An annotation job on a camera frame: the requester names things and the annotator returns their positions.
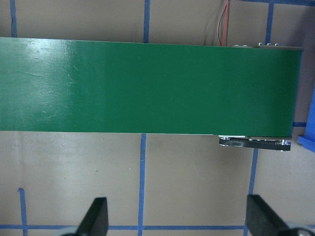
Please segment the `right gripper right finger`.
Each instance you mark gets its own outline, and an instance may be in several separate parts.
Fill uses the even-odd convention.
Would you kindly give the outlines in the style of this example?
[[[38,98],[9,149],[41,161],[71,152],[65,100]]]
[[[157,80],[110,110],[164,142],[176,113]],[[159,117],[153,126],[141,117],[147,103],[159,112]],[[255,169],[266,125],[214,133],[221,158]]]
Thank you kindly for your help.
[[[252,236],[284,236],[290,231],[259,195],[247,195],[246,225]]]

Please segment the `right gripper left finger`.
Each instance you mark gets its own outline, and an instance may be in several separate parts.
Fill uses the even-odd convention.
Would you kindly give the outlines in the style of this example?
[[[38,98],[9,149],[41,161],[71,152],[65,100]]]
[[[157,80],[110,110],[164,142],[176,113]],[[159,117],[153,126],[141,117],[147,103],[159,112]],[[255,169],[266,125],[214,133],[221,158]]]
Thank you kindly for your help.
[[[106,197],[95,198],[78,229],[77,236],[106,236],[108,232],[108,207]]]

